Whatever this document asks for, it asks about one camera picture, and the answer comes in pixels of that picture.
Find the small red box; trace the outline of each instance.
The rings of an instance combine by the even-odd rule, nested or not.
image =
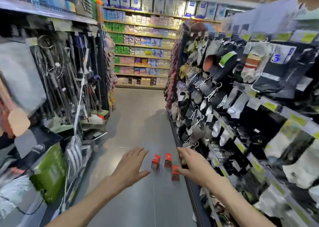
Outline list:
[[[172,154],[166,153],[164,167],[171,167],[171,166],[172,166]]]
[[[172,181],[179,181],[179,173],[175,171],[179,166],[172,166]]]
[[[152,169],[158,170],[158,168],[160,167],[160,156],[159,155],[155,155],[153,160],[152,160]]]

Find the hand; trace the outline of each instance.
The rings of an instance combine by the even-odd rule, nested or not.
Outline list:
[[[205,188],[210,188],[212,182],[216,183],[219,178],[222,178],[201,154],[190,148],[178,147],[177,151],[182,157],[182,162],[188,166],[188,169],[176,170],[184,177]]]
[[[111,175],[118,182],[120,188],[124,190],[151,173],[146,170],[139,171],[147,153],[148,150],[137,147],[124,154]]]

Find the right hand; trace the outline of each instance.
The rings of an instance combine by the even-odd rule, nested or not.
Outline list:
[[[221,178],[201,154],[190,148],[178,147],[177,151],[183,159],[183,163],[186,163],[188,166],[188,169],[178,168],[176,171],[179,174],[205,188],[208,188],[212,181]]]

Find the wooden spoon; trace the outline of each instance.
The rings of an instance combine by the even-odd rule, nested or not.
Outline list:
[[[9,110],[8,121],[15,136],[22,135],[30,126],[27,114],[11,99],[6,86],[0,78],[0,97]]]

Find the floor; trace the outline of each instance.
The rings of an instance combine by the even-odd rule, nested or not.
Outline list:
[[[111,200],[89,227],[196,227],[184,178],[173,182],[170,169],[164,168],[166,153],[172,154],[174,165],[179,162],[163,91],[116,88],[115,98],[116,110],[108,120],[104,144],[94,153],[75,203],[110,175],[133,147],[149,150],[141,170],[151,170],[155,154],[161,156],[161,165]]]

